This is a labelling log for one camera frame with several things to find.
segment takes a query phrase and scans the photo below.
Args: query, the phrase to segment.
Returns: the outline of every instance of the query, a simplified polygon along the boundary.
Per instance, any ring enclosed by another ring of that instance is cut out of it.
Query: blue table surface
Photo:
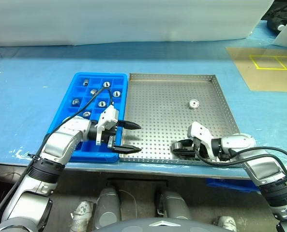
[[[287,150],[287,92],[250,91],[225,47],[282,48],[261,21],[246,39],[0,47],[0,163],[26,165],[77,72],[215,74],[240,131]],[[278,155],[287,165],[287,157]],[[91,171],[247,178],[242,168],[68,163]]]

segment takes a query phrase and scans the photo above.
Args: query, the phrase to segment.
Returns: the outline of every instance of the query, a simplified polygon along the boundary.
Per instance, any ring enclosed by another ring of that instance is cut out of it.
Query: stainless steel tray
[[[199,100],[197,109],[188,107],[191,99]],[[130,74],[125,120],[142,127],[123,131],[123,144],[142,148],[140,153],[120,154],[122,161],[131,162],[202,165],[170,151],[173,142],[187,138],[194,121],[215,138],[239,132],[215,75]]]

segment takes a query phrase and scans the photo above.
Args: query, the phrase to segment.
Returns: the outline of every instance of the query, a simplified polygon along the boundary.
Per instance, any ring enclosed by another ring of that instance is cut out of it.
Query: small metal part
[[[121,92],[119,91],[114,91],[113,92],[113,96],[116,97],[116,98],[119,98],[121,96]]]
[[[87,86],[89,84],[89,80],[88,79],[85,79],[84,81],[83,81],[83,86]]]
[[[89,116],[91,116],[90,111],[85,111],[85,112],[83,113],[83,117],[89,117]]]
[[[80,100],[78,98],[72,101],[72,105],[79,105],[79,104],[80,104]]]
[[[98,90],[96,90],[96,89],[92,89],[92,90],[90,91],[90,93],[91,93],[91,95],[94,95],[95,93],[97,93],[97,91],[98,91]]]
[[[191,109],[196,109],[199,107],[199,101],[197,99],[191,99],[188,106]]]
[[[108,81],[104,82],[104,87],[108,88],[108,87],[110,87],[110,85],[111,85],[110,82],[108,82]]]
[[[98,102],[98,106],[99,107],[105,107],[106,106],[106,102],[105,101],[100,101],[100,102]]]

